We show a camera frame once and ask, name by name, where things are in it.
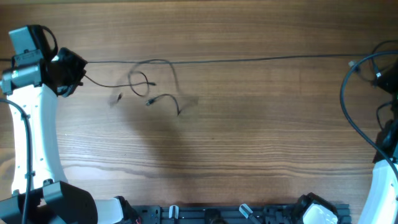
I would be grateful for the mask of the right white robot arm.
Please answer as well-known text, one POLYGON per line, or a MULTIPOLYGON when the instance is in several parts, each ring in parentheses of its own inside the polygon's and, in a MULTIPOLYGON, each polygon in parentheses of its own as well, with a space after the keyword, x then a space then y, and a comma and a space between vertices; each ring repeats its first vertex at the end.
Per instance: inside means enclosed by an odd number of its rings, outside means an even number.
MULTIPOLYGON (((390 106, 393 118, 384 125, 376 141, 371 188, 361 212, 359 223, 397 223, 397 63, 376 73, 374 84, 392 95, 392 100, 376 109, 390 106)), ((292 212, 294 223, 341 223, 342 217, 335 206, 315 195, 304 195, 292 212)))

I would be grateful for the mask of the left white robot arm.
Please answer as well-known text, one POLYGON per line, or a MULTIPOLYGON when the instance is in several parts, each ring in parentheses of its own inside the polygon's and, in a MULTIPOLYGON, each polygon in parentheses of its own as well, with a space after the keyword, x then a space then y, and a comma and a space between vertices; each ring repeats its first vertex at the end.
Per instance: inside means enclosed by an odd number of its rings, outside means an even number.
POLYGON ((68 183, 60 163, 55 114, 58 97, 81 85, 86 61, 50 45, 50 29, 28 25, 10 31, 15 55, 2 73, 3 103, 14 126, 16 167, 12 195, 1 201, 5 223, 129 223, 135 211, 122 197, 95 200, 68 183))

